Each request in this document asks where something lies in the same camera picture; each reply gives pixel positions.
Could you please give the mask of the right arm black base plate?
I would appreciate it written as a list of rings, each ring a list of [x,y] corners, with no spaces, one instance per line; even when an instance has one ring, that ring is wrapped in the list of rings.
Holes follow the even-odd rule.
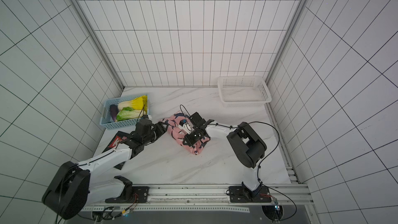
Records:
[[[259,186],[254,191],[244,185],[230,186],[226,194],[230,197],[231,203],[271,203],[273,200],[269,189],[265,186]]]

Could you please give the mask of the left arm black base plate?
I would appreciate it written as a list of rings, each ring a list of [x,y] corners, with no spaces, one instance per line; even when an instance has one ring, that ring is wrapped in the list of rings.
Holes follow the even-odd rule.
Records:
[[[149,189],[147,186],[126,186],[120,196],[108,198],[105,202],[109,204],[146,203]]]

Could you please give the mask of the pink shark print shorts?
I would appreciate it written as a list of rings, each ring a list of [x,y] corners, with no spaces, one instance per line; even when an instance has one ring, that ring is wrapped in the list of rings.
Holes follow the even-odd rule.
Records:
[[[203,145],[203,146],[199,145],[198,147],[189,147],[187,145],[183,145],[182,142],[183,142],[184,136],[186,134],[188,134],[179,125],[183,119],[186,119],[188,121],[188,123],[190,124],[190,126],[192,126],[188,115],[186,115],[182,112],[177,112],[176,114],[172,115],[169,118],[163,118],[161,120],[161,122],[167,123],[169,125],[167,131],[170,134],[170,136],[177,142],[178,145],[185,148],[191,154],[199,155],[210,140],[205,145]]]

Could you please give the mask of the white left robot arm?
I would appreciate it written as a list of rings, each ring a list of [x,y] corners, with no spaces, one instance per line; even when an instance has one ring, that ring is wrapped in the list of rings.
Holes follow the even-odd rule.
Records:
[[[166,133],[167,128],[167,123],[153,123],[144,117],[131,133],[118,131],[103,153],[78,163],[68,161],[62,164],[42,196],[42,203],[61,218],[69,220],[84,207],[97,202],[146,202],[148,187],[135,187],[121,175],[101,182],[97,178],[112,168],[121,170],[145,146]]]

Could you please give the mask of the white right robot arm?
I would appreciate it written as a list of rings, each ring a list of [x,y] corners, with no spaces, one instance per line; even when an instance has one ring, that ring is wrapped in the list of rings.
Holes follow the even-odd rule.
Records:
[[[267,146],[249,123],[242,122],[236,127],[220,124],[214,120],[205,120],[194,113],[183,125],[188,128],[182,144],[195,150],[211,139],[227,140],[239,162],[245,167],[242,188],[254,197],[260,192],[258,179],[260,159],[264,158]]]

